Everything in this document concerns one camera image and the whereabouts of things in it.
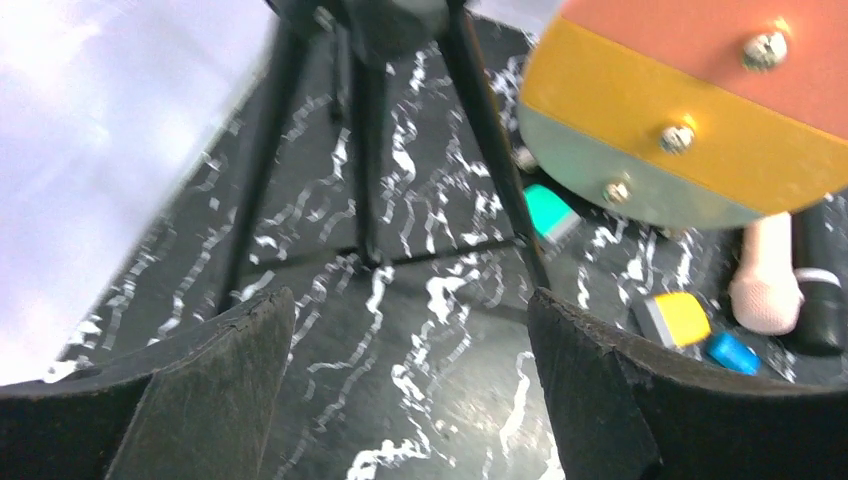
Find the black tripod leg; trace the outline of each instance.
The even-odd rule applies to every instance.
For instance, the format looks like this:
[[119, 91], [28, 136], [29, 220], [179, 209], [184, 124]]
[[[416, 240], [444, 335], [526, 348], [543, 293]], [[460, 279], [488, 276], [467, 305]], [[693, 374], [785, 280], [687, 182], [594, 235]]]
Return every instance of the black tripod leg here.
[[354, 169], [356, 247], [363, 266], [375, 268], [382, 260], [377, 250], [374, 200], [380, 188], [386, 143], [386, 65], [367, 65], [356, 55], [351, 55], [351, 63], [350, 154]]
[[345, 112], [349, 103], [349, 77], [351, 49], [348, 31], [338, 23], [333, 24], [333, 65], [332, 65], [332, 103], [330, 103], [330, 119], [336, 124], [343, 124]]
[[255, 104], [259, 108], [252, 137], [245, 135], [246, 152], [237, 159], [236, 189], [231, 204], [237, 210], [230, 231], [232, 243], [224, 259], [222, 287], [217, 297], [218, 312], [234, 304], [232, 292], [238, 288], [241, 266], [247, 258], [253, 230], [264, 204], [268, 181], [282, 141], [283, 129], [292, 114], [300, 77], [309, 55], [309, 39], [290, 24], [278, 23], [263, 92]]
[[524, 244], [521, 252], [530, 280], [535, 287], [550, 288], [542, 249], [521, 189], [521, 177], [512, 162], [509, 140], [497, 114], [497, 102], [486, 77], [477, 36], [464, 10], [451, 15], [448, 29], [438, 38], [438, 43], [495, 190], [516, 237]]

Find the black cylinder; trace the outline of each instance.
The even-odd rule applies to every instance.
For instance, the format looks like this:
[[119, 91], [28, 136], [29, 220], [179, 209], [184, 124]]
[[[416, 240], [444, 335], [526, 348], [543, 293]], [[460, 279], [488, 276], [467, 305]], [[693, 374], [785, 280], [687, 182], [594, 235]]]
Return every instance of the black cylinder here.
[[781, 337], [791, 351], [804, 355], [841, 355], [848, 343], [848, 306], [836, 255], [826, 226], [825, 202], [792, 215], [792, 261], [804, 295], [795, 330]]

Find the pink plush toy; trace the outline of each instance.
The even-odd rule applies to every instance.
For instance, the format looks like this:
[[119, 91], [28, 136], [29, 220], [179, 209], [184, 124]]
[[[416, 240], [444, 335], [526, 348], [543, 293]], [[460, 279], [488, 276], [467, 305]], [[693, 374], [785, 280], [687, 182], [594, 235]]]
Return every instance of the pink plush toy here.
[[791, 332], [803, 295], [792, 268], [792, 218], [779, 213], [745, 228], [742, 258], [730, 283], [733, 315], [763, 335]]

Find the black floor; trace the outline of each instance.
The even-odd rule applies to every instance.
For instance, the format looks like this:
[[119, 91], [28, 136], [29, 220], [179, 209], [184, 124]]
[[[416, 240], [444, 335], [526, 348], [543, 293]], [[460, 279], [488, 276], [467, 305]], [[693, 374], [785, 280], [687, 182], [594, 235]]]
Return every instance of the black floor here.
[[[512, 118], [528, 50], [519, 32], [478, 21], [493, 84]], [[252, 261], [352, 240], [346, 132], [329, 122], [327, 49], [315, 58], [285, 137], [257, 227]], [[394, 151], [383, 177], [382, 245], [424, 252], [509, 235], [468, 125], [435, 50], [394, 66]], [[230, 132], [149, 233], [80, 334], [66, 362], [98, 363], [191, 328], [213, 312], [226, 194], [236, 161]], [[508, 125], [515, 130], [514, 119]], [[675, 243], [569, 197], [585, 222], [553, 252], [555, 290], [623, 328], [630, 299], [696, 293], [716, 329], [761, 354], [764, 374], [842, 383], [843, 361], [799, 359], [726, 319], [737, 232], [693, 232]], [[845, 238], [846, 202], [832, 205]], [[848, 239], [840, 258], [848, 258]], [[848, 274], [848, 262], [841, 265]], [[245, 279], [243, 295], [282, 277], [299, 317], [262, 479], [562, 479], [521, 320], [530, 290], [521, 260], [500, 251], [353, 275], [347, 260]], [[685, 352], [700, 355], [697, 348]]]

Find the yellow block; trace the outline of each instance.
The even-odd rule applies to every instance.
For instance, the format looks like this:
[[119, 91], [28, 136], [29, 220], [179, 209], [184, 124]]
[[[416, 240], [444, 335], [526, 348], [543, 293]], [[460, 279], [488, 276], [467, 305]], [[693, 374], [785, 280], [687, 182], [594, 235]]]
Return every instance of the yellow block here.
[[685, 347], [710, 335], [710, 322], [703, 307], [692, 294], [666, 293], [654, 297], [674, 345]]
[[[802, 208], [848, 185], [848, 142], [561, 17], [533, 53], [521, 101], [762, 214]], [[694, 128], [695, 144], [682, 155], [665, 153], [660, 132], [684, 122]], [[599, 162], [598, 168], [604, 166]]]

